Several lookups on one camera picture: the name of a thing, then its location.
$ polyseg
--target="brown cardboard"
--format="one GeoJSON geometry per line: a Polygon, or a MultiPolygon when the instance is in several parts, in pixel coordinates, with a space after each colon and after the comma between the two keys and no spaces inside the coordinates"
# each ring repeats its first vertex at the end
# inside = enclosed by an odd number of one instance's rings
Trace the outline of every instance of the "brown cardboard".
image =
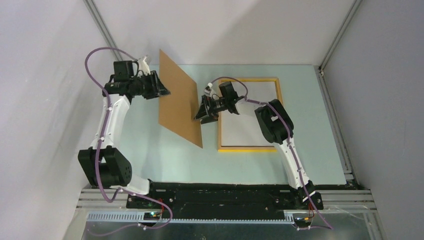
{"type": "Polygon", "coordinates": [[[197,84],[162,50],[159,78],[171,92],[159,98],[159,124],[203,148],[200,121],[193,118],[199,109],[197,84]]]}

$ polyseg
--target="aluminum frame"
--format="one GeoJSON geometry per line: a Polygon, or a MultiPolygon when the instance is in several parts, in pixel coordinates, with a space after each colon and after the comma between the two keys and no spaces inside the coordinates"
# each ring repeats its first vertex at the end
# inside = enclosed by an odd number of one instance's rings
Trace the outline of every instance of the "aluminum frame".
{"type": "Polygon", "coordinates": [[[341,24],[340,28],[337,31],[337,34],[335,35],[333,41],[331,42],[330,47],[328,48],[327,52],[325,53],[324,58],[322,59],[321,64],[319,67],[321,69],[325,69],[327,64],[330,61],[330,58],[332,57],[335,49],[339,45],[340,40],[342,39],[343,35],[346,32],[346,29],[351,24],[351,21],[355,14],[357,13],[359,7],[361,6],[363,0],[354,0],[352,3],[352,6],[350,6],[349,11],[347,12],[346,16],[344,17],[343,23],[341,24]]]}
{"type": "MultiPolygon", "coordinates": [[[[103,20],[102,15],[99,12],[99,9],[97,8],[94,0],[84,0],[85,6],[87,7],[88,11],[90,12],[95,24],[98,27],[98,30],[100,31],[101,35],[104,38],[104,41],[106,41],[106,44],[108,47],[111,48],[118,48],[117,44],[115,43],[114,38],[111,35],[111,32],[109,31],[108,27],[106,26],[105,21],[103,20]]],[[[113,50],[113,55],[117,61],[123,61],[123,57],[119,51],[113,50]]]]}
{"type": "Polygon", "coordinates": [[[346,143],[342,135],[342,130],[340,128],[339,121],[336,115],[336,110],[330,98],[327,84],[324,80],[324,77],[321,73],[320,68],[318,66],[314,66],[314,68],[315,68],[316,78],[318,80],[318,85],[319,85],[319,88],[321,89],[322,99],[324,100],[325,109],[328,114],[328,119],[330,121],[330,126],[333,132],[338,155],[340,156],[340,161],[341,161],[341,166],[343,168],[344,177],[346,178],[346,181],[352,181],[352,180],[357,181],[357,179],[355,178],[354,167],[352,166],[351,159],[349,157],[346,143]]]}
{"type": "MultiPolygon", "coordinates": [[[[115,192],[114,189],[105,189],[108,195],[115,192]]],[[[384,240],[387,239],[383,228],[381,226],[380,217],[377,212],[377,207],[374,202],[373,196],[370,190],[317,190],[321,193],[324,210],[320,212],[323,214],[342,214],[342,215],[357,215],[362,214],[363,221],[365,221],[369,238],[372,240],[384,240]]],[[[127,209],[128,195],[119,192],[116,196],[116,200],[113,203],[108,203],[103,199],[99,189],[82,189],[79,196],[78,203],[75,209],[75,215],[83,214],[83,219],[88,222],[105,221],[105,222],[128,222],[127,220],[111,220],[111,216],[108,215],[140,215],[145,212],[151,212],[152,209],[127,209]],[[96,219],[89,218],[90,214],[97,214],[104,216],[97,216],[96,219]]],[[[253,220],[253,221],[205,221],[201,219],[190,219],[181,220],[177,219],[175,223],[195,223],[195,224],[290,224],[290,218],[307,214],[307,210],[284,210],[287,220],[272,221],[272,220],[253,220]]],[[[84,227],[81,229],[80,234],[84,233],[84,227]]]]}

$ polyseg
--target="light blue table surface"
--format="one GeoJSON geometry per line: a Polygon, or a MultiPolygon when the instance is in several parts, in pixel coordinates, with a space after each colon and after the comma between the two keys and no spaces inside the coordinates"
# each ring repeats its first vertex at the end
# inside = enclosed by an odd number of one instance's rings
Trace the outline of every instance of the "light blue table surface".
{"type": "MultiPolygon", "coordinates": [[[[199,98],[206,84],[217,77],[278,77],[284,107],[294,123],[296,149],[308,176],[315,185],[346,183],[313,66],[180,67],[197,82],[199,98]]],[[[288,184],[278,153],[218,152],[216,122],[201,126],[202,149],[159,125],[158,115],[157,98],[132,100],[119,150],[131,161],[133,174],[157,182],[288,184]]]]}

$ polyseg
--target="white wall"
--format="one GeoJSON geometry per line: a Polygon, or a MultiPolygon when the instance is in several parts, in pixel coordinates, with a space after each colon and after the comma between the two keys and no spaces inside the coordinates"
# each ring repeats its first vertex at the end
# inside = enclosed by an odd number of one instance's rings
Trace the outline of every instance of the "white wall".
{"type": "Polygon", "coordinates": [[[423,238],[424,1],[364,1],[324,70],[389,239],[423,238]]]}
{"type": "Polygon", "coordinates": [[[154,64],[319,65],[353,0],[95,1],[116,44],[154,64]]]}
{"type": "MultiPolygon", "coordinates": [[[[102,106],[84,59],[105,42],[81,0],[2,0],[0,29],[0,239],[62,239],[102,106]]],[[[112,61],[94,56],[94,75],[112,61]]]]}

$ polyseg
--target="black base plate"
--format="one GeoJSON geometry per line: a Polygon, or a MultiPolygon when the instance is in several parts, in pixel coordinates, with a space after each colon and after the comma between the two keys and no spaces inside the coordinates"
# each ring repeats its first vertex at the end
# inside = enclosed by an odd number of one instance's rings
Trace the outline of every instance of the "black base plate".
{"type": "MultiPolygon", "coordinates": [[[[287,191],[286,185],[153,183],[148,196],[167,204],[175,219],[280,220],[285,218],[283,210],[307,210],[309,204],[309,201],[294,202],[294,195],[287,191]]],[[[312,200],[319,210],[324,208],[318,192],[312,200]]],[[[126,208],[160,209],[161,206],[129,195],[126,208]]],[[[168,218],[168,211],[162,217],[168,218]]]]}

